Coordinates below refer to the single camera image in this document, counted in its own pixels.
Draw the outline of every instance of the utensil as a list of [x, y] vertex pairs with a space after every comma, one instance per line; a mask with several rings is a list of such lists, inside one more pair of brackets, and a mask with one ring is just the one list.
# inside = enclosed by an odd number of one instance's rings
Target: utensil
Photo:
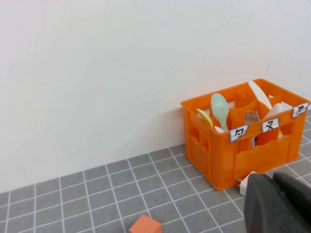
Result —
[[199, 114], [200, 118], [207, 121], [210, 124], [210, 126], [213, 127], [213, 122], [206, 112], [204, 112], [203, 110], [198, 109], [198, 108], [196, 109], [196, 111]]
[[[251, 111], [249, 110], [248, 112], [246, 111], [245, 114], [244, 114], [244, 123], [245, 124], [251, 124], [251, 123], [254, 123], [256, 121], [259, 120], [259, 115], [258, 115], [258, 112], [255, 111]], [[252, 137], [251, 139], [251, 149], [255, 147], [255, 137]]]
[[222, 128], [219, 128], [218, 126], [214, 126], [215, 130], [219, 133], [224, 133], [224, 130]]
[[248, 85], [250, 86], [250, 88], [252, 89], [252, 91], [254, 92], [256, 98], [262, 102], [263, 104], [265, 104], [269, 109], [272, 108], [272, 105], [268, 99], [268, 97], [266, 96], [266, 94], [263, 92], [263, 90], [256, 84], [254, 83], [254, 81], [249, 81]]
[[[273, 115], [279, 114], [280, 112], [282, 112], [283, 106], [281, 103], [277, 103], [276, 105], [274, 105], [271, 110], [265, 115], [264, 118], [266, 117], [271, 117]], [[278, 133], [278, 137], [281, 138], [283, 137], [283, 134], [281, 132], [281, 130]]]
[[219, 94], [215, 93], [211, 98], [212, 112], [216, 120], [220, 123], [223, 131], [228, 131], [227, 118], [229, 115], [229, 105], [225, 98]]

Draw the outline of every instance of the white fork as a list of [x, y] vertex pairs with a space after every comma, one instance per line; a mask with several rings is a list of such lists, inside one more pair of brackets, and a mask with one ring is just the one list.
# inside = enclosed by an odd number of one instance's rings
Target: white fork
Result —
[[[258, 112], [257, 111], [251, 111], [249, 110], [248, 112], [246, 111], [245, 114], [244, 114], [244, 123], [245, 124], [251, 124], [251, 123], [254, 123], [256, 121], [259, 120], [259, 115], [258, 115]], [[251, 149], [255, 147], [255, 137], [252, 137], [251, 139]]]

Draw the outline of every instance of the orange block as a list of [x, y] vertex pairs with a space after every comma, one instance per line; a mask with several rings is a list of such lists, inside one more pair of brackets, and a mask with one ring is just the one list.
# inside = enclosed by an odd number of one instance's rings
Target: orange block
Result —
[[159, 222], [142, 215], [131, 227], [130, 233], [162, 233], [162, 228]]

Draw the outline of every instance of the label with chinese character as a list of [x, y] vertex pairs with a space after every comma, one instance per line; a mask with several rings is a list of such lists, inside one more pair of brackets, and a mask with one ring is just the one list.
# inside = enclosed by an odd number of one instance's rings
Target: label with chinese character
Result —
[[244, 136], [247, 132], [248, 125], [243, 125], [235, 129], [230, 130], [230, 142], [238, 140], [240, 137]]
[[263, 122], [263, 124], [261, 125], [262, 128], [262, 132], [265, 133], [269, 130], [273, 130], [275, 128], [280, 127], [280, 123], [279, 123], [279, 119], [274, 118], [274, 119], [270, 119], [268, 121]]
[[303, 114], [307, 111], [309, 104], [308, 103], [302, 103], [298, 105], [297, 107], [293, 107], [293, 118], [296, 118], [300, 114]]

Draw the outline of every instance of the gray tile floor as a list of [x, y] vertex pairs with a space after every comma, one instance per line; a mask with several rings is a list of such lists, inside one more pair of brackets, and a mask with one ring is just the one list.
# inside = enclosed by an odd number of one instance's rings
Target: gray tile floor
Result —
[[[276, 168], [311, 186], [311, 112], [300, 158]], [[216, 191], [184, 145], [0, 194], [0, 233], [123, 233], [142, 215], [163, 233], [244, 233], [244, 197]]]

